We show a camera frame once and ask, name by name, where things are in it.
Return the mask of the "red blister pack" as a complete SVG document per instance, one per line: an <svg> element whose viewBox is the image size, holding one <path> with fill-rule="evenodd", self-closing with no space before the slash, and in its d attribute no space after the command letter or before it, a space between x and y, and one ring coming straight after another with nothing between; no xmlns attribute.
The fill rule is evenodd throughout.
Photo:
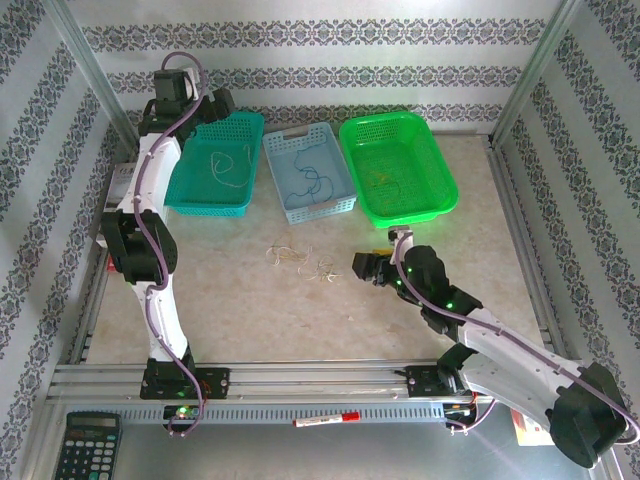
<svg viewBox="0 0 640 480"><path fill-rule="evenodd" d="M534 420L516 410L511 410L511 418L519 446L537 447L554 445L550 434Z"/></svg>

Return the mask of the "small circuit board with LED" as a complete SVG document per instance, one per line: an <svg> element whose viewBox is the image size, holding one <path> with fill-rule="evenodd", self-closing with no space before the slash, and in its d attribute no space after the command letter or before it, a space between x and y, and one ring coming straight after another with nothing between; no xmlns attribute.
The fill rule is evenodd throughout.
<svg viewBox="0 0 640 480"><path fill-rule="evenodd" d="M200 416L201 408L198 405L167 405L163 410L163 420L169 421L195 421Z"/></svg>

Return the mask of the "black calculator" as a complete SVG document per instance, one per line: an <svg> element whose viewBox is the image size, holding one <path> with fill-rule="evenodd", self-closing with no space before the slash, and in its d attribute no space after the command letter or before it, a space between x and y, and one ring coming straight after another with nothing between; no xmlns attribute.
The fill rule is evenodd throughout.
<svg viewBox="0 0 640 480"><path fill-rule="evenodd" d="M121 436L116 413L68 413L52 480L114 480Z"/></svg>

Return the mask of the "white brown book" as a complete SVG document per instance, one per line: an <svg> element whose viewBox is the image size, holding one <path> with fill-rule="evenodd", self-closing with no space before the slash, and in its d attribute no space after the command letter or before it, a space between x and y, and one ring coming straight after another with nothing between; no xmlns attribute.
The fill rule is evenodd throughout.
<svg viewBox="0 0 640 480"><path fill-rule="evenodd" d="M114 166L103 209L103 216L115 211L123 200L131 184L135 167L135 162L118 163Z"/></svg>

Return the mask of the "teal plastic basket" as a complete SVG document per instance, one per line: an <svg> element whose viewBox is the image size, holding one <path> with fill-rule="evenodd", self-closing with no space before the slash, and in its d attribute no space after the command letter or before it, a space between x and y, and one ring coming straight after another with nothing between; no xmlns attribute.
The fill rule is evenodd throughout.
<svg viewBox="0 0 640 480"><path fill-rule="evenodd" d="M244 216L263 131L263 116L252 112L198 126L173 170L165 206L187 216Z"/></svg>

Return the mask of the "bright green plastic basket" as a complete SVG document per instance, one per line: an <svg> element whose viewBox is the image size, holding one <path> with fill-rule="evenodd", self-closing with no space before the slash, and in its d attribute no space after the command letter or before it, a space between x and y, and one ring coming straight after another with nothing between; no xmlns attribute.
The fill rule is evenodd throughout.
<svg viewBox="0 0 640 480"><path fill-rule="evenodd" d="M359 203L385 229L451 212L459 190L426 121L400 111L353 118L339 130Z"/></svg>

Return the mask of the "red white marker pen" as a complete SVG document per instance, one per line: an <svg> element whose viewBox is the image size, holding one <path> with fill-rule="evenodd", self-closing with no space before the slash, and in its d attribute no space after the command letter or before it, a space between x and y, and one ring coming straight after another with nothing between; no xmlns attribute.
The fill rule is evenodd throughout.
<svg viewBox="0 0 640 480"><path fill-rule="evenodd" d="M346 412L318 415L307 418L296 418L292 421L292 424L296 428L307 428L340 423L359 422L360 420L361 414L359 412Z"/></svg>

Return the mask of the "light blue plastic basket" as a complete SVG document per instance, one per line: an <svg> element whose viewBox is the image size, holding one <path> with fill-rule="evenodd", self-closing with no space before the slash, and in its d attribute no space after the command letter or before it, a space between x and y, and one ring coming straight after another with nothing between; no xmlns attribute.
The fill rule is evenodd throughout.
<svg viewBox="0 0 640 480"><path fill-rule="evenodd" d="M354 208L356 189L328 123L268 133L262 143L289 224Z"/></svg>

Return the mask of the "aluminium frame post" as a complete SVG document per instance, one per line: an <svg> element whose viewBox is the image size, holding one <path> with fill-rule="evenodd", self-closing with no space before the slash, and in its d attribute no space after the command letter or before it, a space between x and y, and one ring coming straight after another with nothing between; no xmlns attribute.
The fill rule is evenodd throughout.
<svg viewBox="0 0 640 480"><path fill-rule="evenodd" d="M489 145L491 147L496 148L505 141L513 123L527 103L531 91L544 73L555 49L583 3L584 0L560 1L513 92L504 105L495 128L489 135Z"/></svg>
<svg viewBox="0 0 640 480"><path fill-rule="evenodd" d="M106 111L121 141L129 150L136 150L138 134L118 100L106 74L99 65L66 0L41 0L62 39L80 67L89 86Z"/></svg>

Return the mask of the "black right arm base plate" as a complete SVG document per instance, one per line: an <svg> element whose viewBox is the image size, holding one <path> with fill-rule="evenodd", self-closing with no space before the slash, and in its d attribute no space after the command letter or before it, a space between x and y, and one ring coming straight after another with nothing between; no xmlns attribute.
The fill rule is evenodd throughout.
<svg viewBox="0 0 640 480"><path fill-rule="evenodd" d="M404 379L405 388L410 398L454 399L471 398L476 393L482 400L493 399L494 396L472 390L463 379L462 368L439 364L408 365L396 369L394 374Z"/></svg>

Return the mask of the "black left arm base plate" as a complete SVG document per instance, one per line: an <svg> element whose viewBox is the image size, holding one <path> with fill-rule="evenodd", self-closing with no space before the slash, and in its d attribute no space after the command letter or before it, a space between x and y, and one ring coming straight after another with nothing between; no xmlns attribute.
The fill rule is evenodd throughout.
<svg viewBox="0 0 640 480"><path fill-rule="evenodd" d="M197 392L192 380L177 369L177 379L161 379L159 375L144 373L140 388L143 400L196 400ZM227 368L197 367L194 377L204 399L227 398L230 386L230 370Z"/></svg>

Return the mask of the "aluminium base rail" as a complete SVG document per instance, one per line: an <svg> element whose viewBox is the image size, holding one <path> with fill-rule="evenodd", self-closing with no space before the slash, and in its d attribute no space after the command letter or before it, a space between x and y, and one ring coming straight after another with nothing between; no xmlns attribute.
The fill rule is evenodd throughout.
<svg viewBox="0 0 640 480"><path fill-rule="evenodd" d="M404 379L394 374L408 365L435 364L429 361L320 361L239 362L205 364L203 367L230 370L227 398L206 399L207 403L356 403L391 401L449 401L410 398ZM143 400L141 365L62 365L56 368L46 393L49 402L106 404L154 402L193 404L196 400ZM536 366L518 371L501 367L483 355L462 365L463 379L472 390L495 394L503 400L554 402L568 388L569 377ZM454 399L449 402L470 399Z"/></svg>

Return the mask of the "aluminium side rail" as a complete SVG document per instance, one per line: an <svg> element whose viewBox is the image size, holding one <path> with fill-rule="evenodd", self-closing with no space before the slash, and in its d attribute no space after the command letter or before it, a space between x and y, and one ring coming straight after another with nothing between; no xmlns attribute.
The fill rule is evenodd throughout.
<svg viewBox="0 0 640 480"><path fill-rule="evenodd" d="M508 176L504 160L490 143L486 143L484 148L527 287L530 303L536 317L538 331L542 336L543 345L550 349L552 353L571 358L571 352L566 348L560 331L551 297L539 268L534 246L527 230L527 224Z"/></svg>
<svg viewBox="0 0 640 480"><path fill-rule="evenodd" d="M86 361L87 354L85 351L91 343L107 280L108 274L105 271L101 271L94 277L94 282L91 285L87 301L82 310L80 323L73 338L72 349L69 352L68 363L70 365L77 365Z"/></svg>

